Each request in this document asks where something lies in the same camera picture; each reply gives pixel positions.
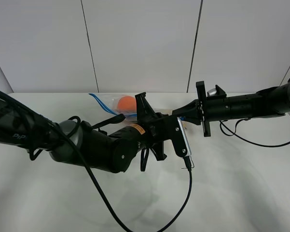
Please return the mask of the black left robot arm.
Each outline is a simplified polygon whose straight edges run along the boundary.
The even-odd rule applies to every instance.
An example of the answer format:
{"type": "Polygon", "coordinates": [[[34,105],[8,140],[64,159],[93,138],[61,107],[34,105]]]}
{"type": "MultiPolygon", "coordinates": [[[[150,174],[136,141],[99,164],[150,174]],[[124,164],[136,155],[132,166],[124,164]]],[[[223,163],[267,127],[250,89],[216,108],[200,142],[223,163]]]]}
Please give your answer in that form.
{"type": "Polygon", "coordinates": [[[137,95],[137,103],[140,115],[136,122],[107,134],[101,128],[124,121],[123,114],[95,125],[77,116],[55,123],[0,91],[0,143],[27,150],[31,160],[46,150],[57,162],[111,173],[125,172],[136,154],[145,149],[164,160],[166,140],[171,140],[179,153],[178,117],[154,112],[144,94],[137,95]]]}

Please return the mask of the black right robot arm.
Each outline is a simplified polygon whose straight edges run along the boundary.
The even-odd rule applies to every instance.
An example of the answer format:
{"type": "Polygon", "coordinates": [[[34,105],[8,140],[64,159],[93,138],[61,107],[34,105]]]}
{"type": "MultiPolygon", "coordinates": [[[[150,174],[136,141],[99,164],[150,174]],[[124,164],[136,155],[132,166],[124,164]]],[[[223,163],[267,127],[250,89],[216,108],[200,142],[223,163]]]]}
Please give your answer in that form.
{"type": "Polygon", "coordinates": [[[254,94],[232,97],[228,97],[218,85],[206,92],[203,81],[196,82],[196,90],[198,98],[174,110],[172,114],[183,121],[202,125],[205,137],[211,136],[210,122],[271,118],[290,112],[290,79],[279,87],[270,87],[254,94]]]}

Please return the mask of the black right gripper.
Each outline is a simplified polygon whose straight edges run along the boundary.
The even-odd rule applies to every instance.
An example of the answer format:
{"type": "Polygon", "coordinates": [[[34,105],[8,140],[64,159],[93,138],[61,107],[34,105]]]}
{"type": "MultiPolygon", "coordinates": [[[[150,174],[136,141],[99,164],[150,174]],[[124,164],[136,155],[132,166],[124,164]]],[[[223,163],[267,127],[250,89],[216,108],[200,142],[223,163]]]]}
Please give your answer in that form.
{"type": "Polygon", "coordinates": [[[210,137],[210,122],[229,120],[227,116],[229,106],[226,105],[225,101],[227,97],[223,99],[208,99],[204,81],[196,82],[196,90],[198,99],[173,110],[172,115],[195,125],[202,124],[204,136],[210,137]]]}

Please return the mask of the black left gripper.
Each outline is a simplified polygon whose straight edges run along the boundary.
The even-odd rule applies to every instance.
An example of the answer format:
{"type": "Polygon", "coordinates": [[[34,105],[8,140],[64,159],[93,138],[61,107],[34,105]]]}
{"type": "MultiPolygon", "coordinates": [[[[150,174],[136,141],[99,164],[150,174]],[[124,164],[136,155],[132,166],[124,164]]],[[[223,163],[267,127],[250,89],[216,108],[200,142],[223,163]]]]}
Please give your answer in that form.
{"type": "Polygon", "coordinates": [[[148,148],[157,161],[166,159],[164,141],[171,140],[175,153],[181,156],[181,129],[176,116],[156,113],[146,100],[146,93],[135,96],[137,105],[137,124],[148,133],[148,148]]]}

